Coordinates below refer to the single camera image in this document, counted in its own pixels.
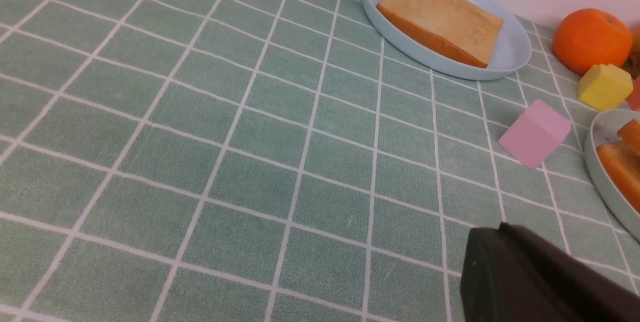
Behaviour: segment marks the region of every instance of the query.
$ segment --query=plate rim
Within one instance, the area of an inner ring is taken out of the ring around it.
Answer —
[[[526,58],[526,60],[524,60],[524,62],[522,62],[521,64],[511,67],[509,69],[495,69],[495,68],[480,68],[480,67],[475,67],[475,66],[471,66],[462,62],[459,62],[457,60],[454,60],[452,58],[448,58],[444,55],[441,55],[439,53],[436,53],[435,51],[430,50],[429,48],[423,46],[422,44],[419,44],[418,42],[416,42],[414,39],[412,39],[411,37],[409,37],[408,35],[406,35],[404,32],[402,32],[401,30],[399,30],[393,23],[391,23],[386,17],[384,17],[384,15],[382,15],[382,13],[376,8],[376,6],[372,3],[371,0],[362,0],[362,3],[365,7],[365,12],[367,17],[369,17],[371,23],[375,26],[375,28],[378,30],[378,32],[381,33],[381,35],[389,42],[391,42],[391,44],[393,44],[393,46],[395,48],[397,48],[398,50],[402,51],[403,53],[407,54],[410,58],[416,60],[418,63],[420,63],[421,65],[424,65],[426,67],[429,67],[430,69],[434,69],[435,71],[439,71],[441,72],[439,69],[435,69],[432,66],[428,66],[426,63],[414,58],[412,55],[406,53],[406,51],[404,51],[404,48],[400,48],[398,46],[399,43],[397,42],[403,42],[403,43],[409,43],[414,45],[415,47],[418,47],[421,51],[425,51],[425,53],[427,54],[431,54],[433,56],[436,56],[436,58],[440,58],[443,61],[446,61],[448,63],[452,63],[454,67],[456,67],[457,69],[464,69],[467,71],[467,74],[478,74],[478,76],[474,77],[475,80],[478,81],[487,81],[487,78],[485,78],[487,75],[491,75],[491,76],[498,76],[498,77],[494,77],[491,79],[499,79],[501,77],[507,76],[508,74],[514,72],[514,71],[518,71],[519,69],[521,69],[522,67],[526,66],[526,64],[528,64],[528,62],[531,60],[531,56],[533,55],[533,47],[531,45],[531,40],[528,36],[528,33],[526,31],[526,29],[524,28],[524,26],[522,25],[522,23],[518,20],[518,18],[514,15],[514,13],[510,12],[510,10],[506,9],[505,6],[502,5],[502,3],[500,3],[498,0],[491,0],[492,3],[496,4],[499,8],[501,8],[502,10],[504,10],[508,16],[512,19],[515,20],[515,22],[517,22],[517,26],[519,26],[519,34],[522,35],[522,41],[525,42],[526,46],[528,46],[528,48],[526,49],[526,54],[528,55],[528,58]],[[370,16],[370,13],[374,13],[376,18],[372,18]],[[375,21],[376,19],[378,20],[382,20],[382,23],[385,23],[384,26],[382,26],[383,28],[380,28],[379,26],[377,26]],[[389,39],[387,35],[384,35],[382,33],[382,30],[385,29],[391,29],[394,31],[394,33],[398,36],[400,36],[400,38],[402,38],[405,41],[394,41],[396,40],[395,37]],[[468,79],[464,76],[455,76],[455,77],[460,77],[463,79]]]
[[[604,110],[600,113],[598,113],[593,120],[591,121],[591,124],[589,126],[589,135],[586,138],[584,147],[583,147],[583,158],[585,160],[585,165],[587,167],[587,172],[589,173],[589,177],[591,178],[593,187],[596,189],[596,191],[598,192],[600,198],[602,199],[602,202],[604,202],[604,204],[608,207],[608,209],[611,211],[611,213],[613,213],[613,215],[615,216],[615,218],[617,218],[617,220],[620,222],[620,224],[622,224],[622,226],[624,227],[624,229],[626,229],[627,232],[629,232],[634,238],[636,238],[636,240],[640,241],[640,212],[638,212],[632,205],[631,203],[629,203],[628,199],[626,197],[624,197],[624,195],[622,195],[622,193],[620,192],[620,190],[618,189],[618,186],[616,186],[616,184],[614,183],[614,181],[611,179],[611,177],[609,176],[609,174],[607,173],[607,171],[604,169],[604,165],[602,165],[602,161],[600,160],[600,158],[598,157],[598,153],[596,152],[596,145],[594,142],[594,126],[596,125],[596,122],[598,119],[601,119],[602,116],[604,115],[610,115],[610,114],[617,114],[617,113],[630,113],[631,115],[636,114],[638,116],[638,119],[640,119],[640,112],[635,112],[634,110],[625,110],[625,109],[620,109],[620,108],[615,108],[615,109],[609,109],[609,110]],[[592,167],[590,167],[591,164],[595,164],[596,167],[601,170],[605,176],[605,180],[602,181],[601,178],[594,178],[593,173],[592,173]],[[627,215],[624,215],[622,218],[618,216],[618,213],[621,213],[623,211],[619,210],[618,204],[615,203],[610,203],[611,201],[607,201],[601,193],[601,187],[599,187],[599,185],[601,183],[606,183],[607,185],[610,185],[613,187],[613,190],[615,190],[615,195],[621,200],[624,201],[624,205],[625,205],[625,209],[627,211],[625,211],[627,213]],[[627,224],[625,223],[625,220],[628,220],[629,218],[634,218],[636,221],[635,223],[629,223],[630,226],[627,226]]]

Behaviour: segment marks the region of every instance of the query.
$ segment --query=oval plate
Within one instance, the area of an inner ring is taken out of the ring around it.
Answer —
[[[640,213],[620,193],[596,153],[598,146],[619,141],[618,130],[631,119],[640,120],[640,113],[633,110],[610,109],[596,115],[584,142],[584,162],[602,201],[622,226],[640,241]]]
[[[527,64],[531,58],[531,42],[521,23],[495,0],[468,0],[503,19],[502,28],[487,68],[470,66],[436,53],[398,30],[376,8],[381,0],[362,0],[366,16],[377,30],[398,50],[423,65],[462,79],[487,81],[499,79]]]

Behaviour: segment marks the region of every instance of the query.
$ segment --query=light blue plate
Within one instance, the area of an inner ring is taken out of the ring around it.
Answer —
[[[487,68],[457,62],[409,38],[379,12],[376,8],[379,1],[381,0],[362,0],[366,15],[373,26],[400,51],[443,74],[478,81],[499,79],[523,67],[531,58],[531,42],[527,32],[518,19],[495,0],[469,0],[483,10],[503,19]]]

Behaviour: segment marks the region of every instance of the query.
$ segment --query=toy block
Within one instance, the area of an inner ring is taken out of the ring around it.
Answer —
[[[640,112],[640,76],[633,81],[633,91],[626,97],[629,108],[635,112]]]
[[[603,112],[617,108],[633,91],[631,74],[613,64],[597,64],[578,81],[578,99]]]
[[[562,144],[571,122],[537,99],[507,129],[498,144],[530,169],[539,167]]]

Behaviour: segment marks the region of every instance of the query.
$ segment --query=toast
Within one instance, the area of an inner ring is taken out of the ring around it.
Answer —
[[[486,69],[503,20],[468,0],[381,0],[377,9],[422,46]]]

